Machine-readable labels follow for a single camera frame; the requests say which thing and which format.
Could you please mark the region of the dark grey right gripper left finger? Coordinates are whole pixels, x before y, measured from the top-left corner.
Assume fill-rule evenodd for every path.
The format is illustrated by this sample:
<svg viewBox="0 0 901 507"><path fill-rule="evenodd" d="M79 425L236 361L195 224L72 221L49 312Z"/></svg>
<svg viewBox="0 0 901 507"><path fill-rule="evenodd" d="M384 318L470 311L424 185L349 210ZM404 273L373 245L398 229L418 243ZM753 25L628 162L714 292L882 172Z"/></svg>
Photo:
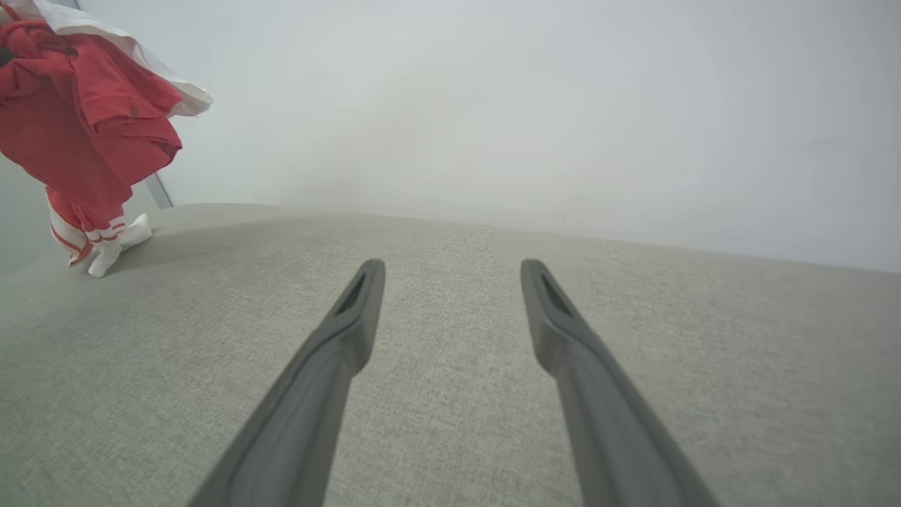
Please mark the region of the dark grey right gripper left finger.
<svg viewBox="0 0 901 507"><path fill-rule="evenodd" d="M369 362L385 291L361 264L324 320L239 430L193 506L321 506L351 381Z"/></svg>

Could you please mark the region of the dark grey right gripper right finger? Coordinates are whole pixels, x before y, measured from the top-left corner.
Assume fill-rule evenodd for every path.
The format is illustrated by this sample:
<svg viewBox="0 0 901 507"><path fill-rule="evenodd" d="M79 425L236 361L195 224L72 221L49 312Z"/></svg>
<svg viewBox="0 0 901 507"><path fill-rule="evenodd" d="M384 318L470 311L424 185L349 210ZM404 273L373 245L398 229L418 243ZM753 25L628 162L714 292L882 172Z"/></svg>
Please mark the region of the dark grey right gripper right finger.
<svg viewBox="0 0 901 507"><path fill-rule="evenodd" d="M532 346L559 389L584 504L717 505L549 268L527 259L520 276Z"/></svg>

